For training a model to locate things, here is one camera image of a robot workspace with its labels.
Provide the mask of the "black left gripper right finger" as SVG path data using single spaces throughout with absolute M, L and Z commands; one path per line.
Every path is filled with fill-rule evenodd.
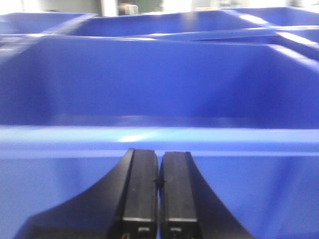
M 190 152 L 166 152 L 160 166 L 163 239 L 252 239 L 197 168 Z

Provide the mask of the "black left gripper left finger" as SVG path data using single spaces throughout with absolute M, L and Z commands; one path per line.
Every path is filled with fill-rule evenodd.
M 98 182 L 76 197 L 29 217 L 16 239 L 155 239 L 158 158 L 129 149 Z

